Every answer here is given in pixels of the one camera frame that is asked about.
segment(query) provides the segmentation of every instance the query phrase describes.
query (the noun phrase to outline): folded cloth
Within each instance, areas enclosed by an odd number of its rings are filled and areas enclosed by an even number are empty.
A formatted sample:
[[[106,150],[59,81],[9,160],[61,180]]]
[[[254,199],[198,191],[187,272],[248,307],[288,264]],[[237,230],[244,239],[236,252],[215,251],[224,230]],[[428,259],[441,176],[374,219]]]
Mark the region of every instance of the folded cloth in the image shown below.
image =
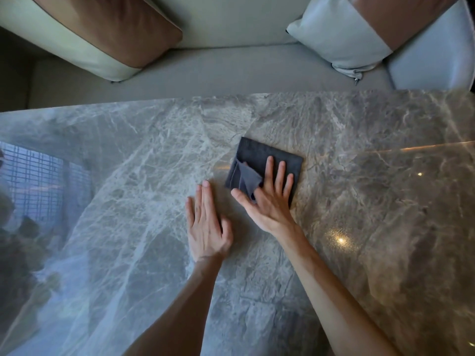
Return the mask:
[[[290,191],[289,207],[292,204],[297,182],[300,176],[300,168],[304,159],[300,156],[285,152],[250,138],[241,137],[237,147],[236,157],[231,164],[225,187],[229,189],[238,188],[244,192],[251,200],[255,201],[254,191],[262,186],[264,182],[265,165],[267,157],[274,157],[274,181],[276,180],[277,170],[280,161],[285,161],[285,182],[288,174],[294,174],[294,185]]]

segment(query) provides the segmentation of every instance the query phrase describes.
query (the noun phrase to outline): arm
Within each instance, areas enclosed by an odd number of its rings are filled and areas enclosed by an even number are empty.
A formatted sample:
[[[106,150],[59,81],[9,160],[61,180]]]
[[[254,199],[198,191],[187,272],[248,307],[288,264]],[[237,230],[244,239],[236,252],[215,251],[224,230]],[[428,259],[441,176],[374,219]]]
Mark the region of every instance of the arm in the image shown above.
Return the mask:
[[[217,274],[233,242],[231,223],[213,203],[211,186],[196,188],[195,208],[187,198],[188,240],[195,267],[169,308],[128,348],[124,356],[199,355]]]
[[[273,234],[282,245],[325,330],[334,353],[342,355],[399,355],[384,333],[341,284],[306,239],[290,215],[288,198],[293,185],[289,174],[285,187],[285,163],[273,183],[273,159],[269,157],[264,186],[254,191],[253,204],[239,190],[233,197],[256,224]]]

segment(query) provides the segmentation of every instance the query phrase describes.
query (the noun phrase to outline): hand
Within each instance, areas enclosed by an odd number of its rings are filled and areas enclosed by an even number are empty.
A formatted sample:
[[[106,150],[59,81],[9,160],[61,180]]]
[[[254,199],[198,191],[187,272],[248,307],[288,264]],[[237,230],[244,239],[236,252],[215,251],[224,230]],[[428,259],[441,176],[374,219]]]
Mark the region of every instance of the hand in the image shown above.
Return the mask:
[[[191,197],[187,197],[185,210],[193,260],[198,262],[211,257],[226,257],[233,243],[231,221],[221,215],[221,231],[208,181],[203,181],[203,187],[196,186],[195,209]]]
[[[249,198],[235,188],[231,194],[237,202],[244,207],[249,217],[262,230],[273,234],[275,237],[294,232],[298,228],[289,210],[289,196],[292,185],[294,184],[294,175],[287,176],[287,182],[284,184],[285,162],[279,163],[276,183],[273,182],[274,158],[269,156],[265,166],[264,186],[254,191],[254,197],[257,204],[252,203]]]

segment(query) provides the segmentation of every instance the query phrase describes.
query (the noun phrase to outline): gray marble tabletop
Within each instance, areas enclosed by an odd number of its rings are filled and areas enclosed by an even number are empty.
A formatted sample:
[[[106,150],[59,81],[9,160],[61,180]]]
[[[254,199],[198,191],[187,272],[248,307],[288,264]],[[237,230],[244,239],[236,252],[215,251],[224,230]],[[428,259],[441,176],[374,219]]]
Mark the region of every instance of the gray marble tabletop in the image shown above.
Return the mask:
[[[0,354],[123,352],[191,272],[203,179],[235,244],[202,354],[326,354],[282,249],[223,187],[245,135],[305,158],[295,220],[404,354],[473,355],[474,111],[465,92],[363,91],[0,114]]]

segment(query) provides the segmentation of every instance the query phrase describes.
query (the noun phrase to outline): forearm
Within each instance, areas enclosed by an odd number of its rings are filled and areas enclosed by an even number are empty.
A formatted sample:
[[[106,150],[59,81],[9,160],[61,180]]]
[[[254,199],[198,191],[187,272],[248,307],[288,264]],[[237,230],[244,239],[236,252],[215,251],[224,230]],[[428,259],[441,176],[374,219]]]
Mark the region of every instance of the forearm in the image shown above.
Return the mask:
[[[221,264],[220,257],[198,261],[173,303],[129,347],[124,356],[199,355]]]
[[[277,237],[336,355],[398,355],[384,333],[325,265],[300,228]]]

